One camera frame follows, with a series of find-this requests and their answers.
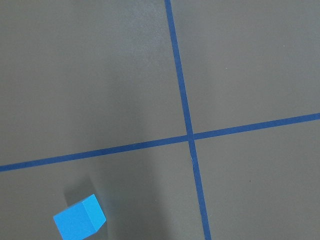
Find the blue wooden block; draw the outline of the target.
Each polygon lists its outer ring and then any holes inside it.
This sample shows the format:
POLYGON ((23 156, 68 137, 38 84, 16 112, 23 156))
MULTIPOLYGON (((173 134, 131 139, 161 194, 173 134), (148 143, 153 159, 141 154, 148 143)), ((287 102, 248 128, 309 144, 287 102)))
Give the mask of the blue wooden block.
POLYGON ((84 240, 97 233, 107 222, 95 194, 73 204, 53 216, 55 225, 64 240, 84 240))

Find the blue tape line crosswise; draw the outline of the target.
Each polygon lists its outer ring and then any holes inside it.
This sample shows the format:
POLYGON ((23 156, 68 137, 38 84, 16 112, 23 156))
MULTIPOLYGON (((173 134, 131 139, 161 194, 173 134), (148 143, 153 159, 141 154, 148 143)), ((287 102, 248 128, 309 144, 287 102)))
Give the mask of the blue tape line crosswise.
MULTIPOLYGON (((299 124, 304 122, 317 121, 319 119, 320 119, 320 114, 313 113, 313 114, 295 116, 290 118, 283 118, 283 119, 277 119, 277 120, 271 120, 271 121, 265 121, 265 122, 259 122, 259 123, 241 125, 241 126, 228 127, 228 128, 218 129, 218 130, 199 132, 199 133, 195 133, 193 137, 195 140, 202 140, 202 139, 232 135, 237 133, 275 128, 275 127, 280 127, 285 125, 293 125, 293 124, 299 124)), ((75 161, 75 160, 81 160, 81 159, 93 158, 93 157, 99 157, 99 156, 105 156, 105 155, 112 155, 112 154, 117 154, 122 152, 130 152, 130 151, 153 148, 158 146, 172 145, 172 144, 183 143, 187 141, 188 141, 188 137, 186 135, 181 135, 181 136, 151 140, 146 142, 139 142, 139 143, 128 144, 128 145, 115 146, 110 148, 103 148, 103 149, 86 151, 86 152, 79 152, 79 153, 73 153, 73 154, 67 154, 67 155, 61 155, 61 156, 55 156, 55 157, 49 157, 49 158, 43 158, 43 159, 37 159, 37 160, 31 160, 31 161, 12 163, 7 165, 2 165, 0 167, 0 171, 8 172, 8 171, 14 171, 14 170, 25 169, 25 168, 33 168, 38 166, 69 162, 69 161, 75 161)))

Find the blue tape line lengthwise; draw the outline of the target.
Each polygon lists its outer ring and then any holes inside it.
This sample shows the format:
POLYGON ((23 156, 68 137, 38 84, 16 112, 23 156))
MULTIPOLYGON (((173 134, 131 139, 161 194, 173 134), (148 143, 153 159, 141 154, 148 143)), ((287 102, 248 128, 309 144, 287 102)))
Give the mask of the blue tape line lengthwise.
POLYGON ((192 162, 193 177, 194 177, 195 188, 197 193, 197 200, 199 205, 202 229, 203 229, 204 238, 206 240, 211 240, 212 235, 211 235, 211 230, 210 230, 210 225, 208 220, 205 194, 204 194, 204 189, 202 184, 201 171, 199 167, 199 161, 198 161, 193 126, 192 126, 191 114, 189 109, 188 95, 187 95, 182 61, 180 56, 179 43, 178 43, 178 37, 177 37, 177 32, 175 27, 172 3, 170 0, 166 0, 164 3, 165 3, 165 10, 166 10, 170 39, 171 39, 171 46, 172 46, 174 64, 176 69, 178 87, 179 87, 179 94, 181 98, 181 105, 182 105, 189 153, 190 153, 190 158, 192 162))

